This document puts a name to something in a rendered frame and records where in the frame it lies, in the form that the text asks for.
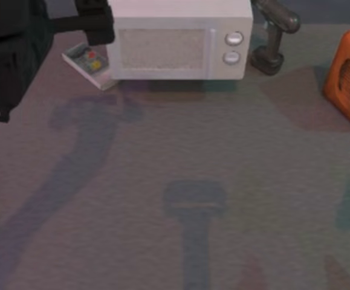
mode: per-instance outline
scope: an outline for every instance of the white microwave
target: white microwave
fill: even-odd
[[[250,0],[108,0],[115,80],[240,80],[253,12]]]

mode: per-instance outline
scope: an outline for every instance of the silver knob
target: silver knob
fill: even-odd
[[[226,37],[225,37],[226,44],[228,44],[232,47],[241,44],[242,41],[243,41],[243,34],[240,32],[233,32],[233,33],[226,35]]]
[[[235,65],[241,60],[241,55],[236,51],[231,51],[223,55],[223,61],[228,65]]]

